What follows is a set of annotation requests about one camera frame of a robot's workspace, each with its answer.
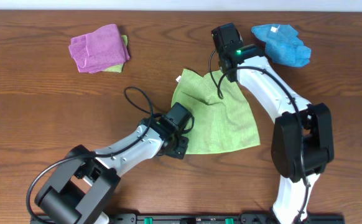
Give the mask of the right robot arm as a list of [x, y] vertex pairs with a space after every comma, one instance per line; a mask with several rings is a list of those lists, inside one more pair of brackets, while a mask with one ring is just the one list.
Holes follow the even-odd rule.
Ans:
[[222, 78], [248, 89], [274, 122], [271, 157], [281, 177], [267, 222], [313, 223], [307, 213], [310, 194], [334, 158], [329, 108], [291, 89], [257, 45], [244, 45], [234, 24], [216, 27], [211, 36]]

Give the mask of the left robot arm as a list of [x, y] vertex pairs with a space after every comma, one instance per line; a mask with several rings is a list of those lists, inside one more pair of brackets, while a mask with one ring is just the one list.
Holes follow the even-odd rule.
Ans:
[[35, 204], [49, 223], [109, 223], [104, 208], [121, 176], [140, 162], [164, 154], [183, 159], [188, 144], [187, 124], [194, 117], [180, 103], [167, 114], [144, 118], [122, 140], [95, 151], [79, 145], [53, 167], [53, 173], [35, 196]]

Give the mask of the large green microfiber cloth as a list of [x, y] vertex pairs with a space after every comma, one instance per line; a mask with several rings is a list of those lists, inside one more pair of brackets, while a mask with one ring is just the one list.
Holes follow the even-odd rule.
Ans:
[[187, 128], [187, 154], [219, 154], [260, 145], [258, 127], [247, 99], [238, 84], [226, 78], [221, 83], [223, 99], [214, 82], [222, 76], [214, 71], [201, 76], [183, 70], [172, 97], [191, 112], [194, 122]]

